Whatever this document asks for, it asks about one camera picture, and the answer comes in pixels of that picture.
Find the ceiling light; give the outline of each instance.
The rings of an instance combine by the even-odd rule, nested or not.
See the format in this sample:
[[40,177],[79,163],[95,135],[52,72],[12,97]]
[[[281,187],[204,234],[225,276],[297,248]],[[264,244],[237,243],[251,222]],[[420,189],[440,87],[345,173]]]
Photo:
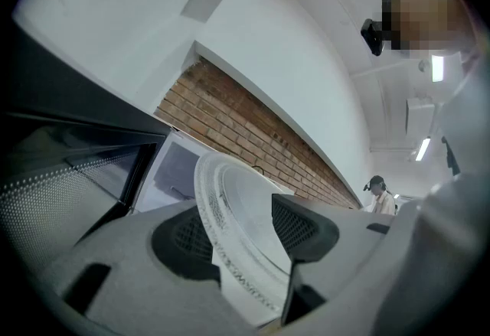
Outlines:
[[429,147],[429,143],[430,143],[430,137],[428,137],[427,139],[424,139],[423,140],[422,145],[420,146],[419,153],[417,154],[417,156],[415,158],[416,161],[421,161],[422,160],[424,154],[427,151],[427,147]]
[[432,81],[441,82],[444,79],[444,57],[432,56]]

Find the person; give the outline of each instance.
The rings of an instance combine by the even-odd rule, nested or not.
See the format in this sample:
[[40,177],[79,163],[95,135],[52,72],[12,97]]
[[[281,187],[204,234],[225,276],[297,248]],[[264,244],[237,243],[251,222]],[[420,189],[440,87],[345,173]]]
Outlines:
[[482,22],[464,0],[381,0],[383,39],[392,50],[427,51],[435,56],[460,52],[468,73],[488,50]]
[[369,181],[371,193],[376,196],[376,205],[373,213],[395,215],[395,200],[391,193],[387,190],[384,179],[379,175],[375,175]]

